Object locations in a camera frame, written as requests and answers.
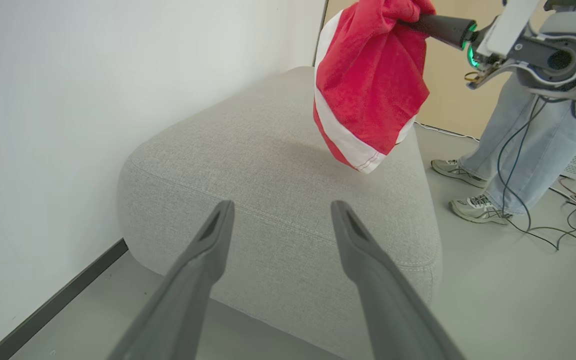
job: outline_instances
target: gray ottoman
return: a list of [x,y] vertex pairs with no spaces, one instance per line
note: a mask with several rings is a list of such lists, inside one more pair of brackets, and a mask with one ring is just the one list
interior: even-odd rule
[[142,144],[118,214],[130,252],[165,274],[222,199],[235,201],[226,272],[211,297],[342,358],[371,357],[340,264],[330,202],[352,205],[427,302],[442,251],[414,131],[373,173],[329,152],[313,121],[313,68],[265,80]]

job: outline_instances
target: person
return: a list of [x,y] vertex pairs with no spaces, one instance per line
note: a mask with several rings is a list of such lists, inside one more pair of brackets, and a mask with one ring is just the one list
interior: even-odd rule
[[[571,100],[544,104],[542,98],[519,84],[516,75],[510,76],[478,148],[459,159],[430,162],[437,173],[484,189],[478,196],[450,201],[452,212],[473,223],[498,224],[508,224],[513,216],[526,214],[519,199],[504,191],[498,165],[504,182],[514,168],[507,187],[528,209],[532,208],[576,154],[576,118],[571,114],[572,106]],[[531,118],[531,112],[536,115],[534,120],[510,140],[498,164],[503,146]],[[527,133],[517,159],[524,132]]]

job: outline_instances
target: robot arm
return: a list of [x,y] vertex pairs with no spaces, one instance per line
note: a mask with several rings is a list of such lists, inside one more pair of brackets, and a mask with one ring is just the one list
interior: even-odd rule
[[505,71],[516,71],[519,82],[547,98],[576,101],[576,0],[549,0],[555,9],[539,32],[530,17],[539,0],[514,0],[487,27],[475,20],[423,14],[409,27],[460,50],[468,47],[475,74],[467,86],[478,89]]

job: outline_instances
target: beige cabinet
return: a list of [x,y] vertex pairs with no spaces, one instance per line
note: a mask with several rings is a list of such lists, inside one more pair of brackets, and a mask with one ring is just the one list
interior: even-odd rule
[[[329,0],[326,21],[353,3],[350,0]],[[474,19],[480,28],[489,25],[503,11],[501,0],[435,0],[433,4],[437,14]],[[547,17],[542,9],[540,5],[533,16],[532,26],[535,29],[541,27]],[[466,59],[466,51],[459,51],[432,38],[426,43],[423,80],[430,89],[430,96],[423,104],[417,121],[450,132],[481,136],[509,74],[498,75],[480,89],[471,90],[464,80],[464,75],[473,71]]]

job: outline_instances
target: light blue jeans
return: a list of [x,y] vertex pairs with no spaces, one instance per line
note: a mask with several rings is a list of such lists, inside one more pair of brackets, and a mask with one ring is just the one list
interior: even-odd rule
[[[471,175],[491,180],[484,194],[501,209],[504,185],[497,176],[498,156],[506,141],[519,130],[543,101],[519,84],[516,75],[503,85],[494,112],[481,136],[477,150],[459,159],[459,166]],[[530,123],[517,166],[508,183],[530,209],[548,191],[562,170],[576,154],[576,119],[570,109],[572,101],[546,104]],[[504,181],[515,164],[525,130],[517,134],[503,150],[499,168]],[[526,214],[526,209],[510,192],[505,192],[505,213]]]

